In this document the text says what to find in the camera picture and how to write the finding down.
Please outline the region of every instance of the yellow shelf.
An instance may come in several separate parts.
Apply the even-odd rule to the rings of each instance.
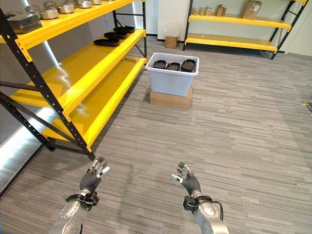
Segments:
[[[185,41],[185,44],[187,43],[231,46],[256,50],[268,50],[273,52],[277,51],[277,48],[273,46],[268,40],[237,38],[237,37],[197,34],[197,33],[189,33]]]
[[[20,43],[24,49],[28,50],[45,40],[51,39],[134,1],[135,0],[103,1],[102,5],[94,5],[89,9],[77,8],[75,13],[60,14],[58,19],[41,20],[42,28],[27,34],[18,35],[16,42],[17,44]]]
[[[43,73],[64,114],[73,111],[144,35],[144,29],[136,29],[118,47],[96,46],[91,42]],[[23,104],[50,107],[40,92],[20,89],[11,98]]]
[[[146,58],[140,58],[137,63],[129,60],[121,61],[69,115],[87,142],[88,148],[91,147],[145,63]],[[59,118],[54,120],[52,125],[71,135]],[[48,128],[42,134],[45,137],[67,141]]]
[[[228,22],[228,23],[242,23],[242,24],[252,24],[260,26],[268,26],[274,28],[287,28],[291,29],[291,25],[286,24],[280,19],[269,19],[257,17],[255,20],[239,18],[237,15],[226,15],[226,16],[199,16],[190,15],[189,21],[191,20],[205,20],[205,21],[215,21],[215,22]]]

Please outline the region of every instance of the small cardboard box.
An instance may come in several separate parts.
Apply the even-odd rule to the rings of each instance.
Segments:
[[[243,18],[248,20],[255,20],[260,10],[262,2],[260,1],[248,1],[243,13]]]
[[[166,36],[165,47],[176,48],[177,47],[177,37]]]
[[[211,7],[207,7],[206,16],[211,16]]]
[[[223,7],[222,5],[218,5],[217,10],[216,10],[216,16],[224,16],[226,12],[226,8]]]
[[[193,87],[191,86],[187,96],[177,96],[150,92],[150,103],[157,106],[167,106],[178,109],[189,109],[191,106]]]

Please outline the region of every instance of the gray plastic bin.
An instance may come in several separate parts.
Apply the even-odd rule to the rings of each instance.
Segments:
[[[157,60],[165,60],[167,63],[178,62],[181,65],[187,59],[193,59],[196,62],[195,72],[171,71],[153,67]],[[149,73],[152,92],[187,96],[193,77],[198,75],[198,67],[199,58],[197,57],[154,53],[145,69]]]

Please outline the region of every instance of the gray carpet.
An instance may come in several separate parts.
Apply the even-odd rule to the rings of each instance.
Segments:
[[[185,161],[219,200],[231,234],[310,234],[312,58],[210,46],[154,52],[197,56],[189,110],[149,104],[142,71],[95,142],[112,166],[84,234],[199,234],[186,191],[168,174]],[[2,231],[46,234],[78,190],[85,155],[42,149],[1,198]]]

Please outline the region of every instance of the black container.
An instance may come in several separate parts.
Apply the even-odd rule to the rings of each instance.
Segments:
[[[135,28],[126,25],[125,27],[114,28],[114,31],[119,33],[134,33]]]
[[[181,65],[182,72],[192,72],[195,68],[196,62],[192,59],[185,60]]]
[[[178,62],[172,62],[166,68],[166,70],[171,70],[171,71],[178,71],[179,69],[180,69],[180,63]]]
[[[119,39],[98,39],[93,41],[94,45],[101,45],[101,46],[119,46],[120,40]]]
[[[156,62],[154,62],[154,68],[158,68],[158,69],[165,69],[167,65],[167,62],[165,60],[158,60]]]
[[[104,36],[109,39],[126,39],[128,37],[127,33],[109,32],[105,33]]]

